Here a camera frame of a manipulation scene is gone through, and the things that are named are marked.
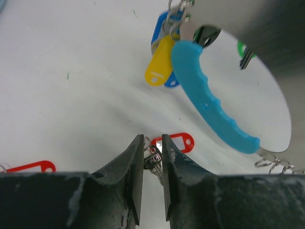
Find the metal key organizer plate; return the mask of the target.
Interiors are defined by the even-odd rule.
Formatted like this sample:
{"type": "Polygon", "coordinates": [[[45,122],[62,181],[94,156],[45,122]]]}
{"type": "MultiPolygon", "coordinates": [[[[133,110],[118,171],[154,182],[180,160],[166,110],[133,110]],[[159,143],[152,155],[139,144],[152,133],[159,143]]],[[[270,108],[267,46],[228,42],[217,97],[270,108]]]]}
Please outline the metal key organizer plate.
{"type": "Polygon", "coordinates": [[[183,0],[174,73],[211,129],[257,167],[305,171],[305,3],[183,0]],[[240,70],[241,41],[256,57],[240,70]]]}

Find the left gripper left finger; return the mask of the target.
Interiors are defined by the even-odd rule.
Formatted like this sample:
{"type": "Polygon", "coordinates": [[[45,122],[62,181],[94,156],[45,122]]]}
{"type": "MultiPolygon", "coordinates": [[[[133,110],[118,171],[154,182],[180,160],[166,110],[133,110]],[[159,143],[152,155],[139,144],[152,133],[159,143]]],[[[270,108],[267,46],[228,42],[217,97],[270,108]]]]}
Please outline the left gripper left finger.
{"type": "Polygon", "coordinates": [[[2,173],[3,229],[133,229],[140,223],[144,136],[94,173],[2,173]]]}

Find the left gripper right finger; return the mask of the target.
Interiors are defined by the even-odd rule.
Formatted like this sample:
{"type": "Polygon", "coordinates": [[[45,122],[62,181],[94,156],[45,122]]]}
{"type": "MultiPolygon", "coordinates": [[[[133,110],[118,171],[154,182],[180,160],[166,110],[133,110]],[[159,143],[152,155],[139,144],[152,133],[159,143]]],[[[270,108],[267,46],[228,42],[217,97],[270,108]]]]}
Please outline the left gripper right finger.
{"type": "Polygon", "coordinates": [[[303,175],[215,175],[170,146],[163,153],[172,229],[302,229],[303,175]]]}

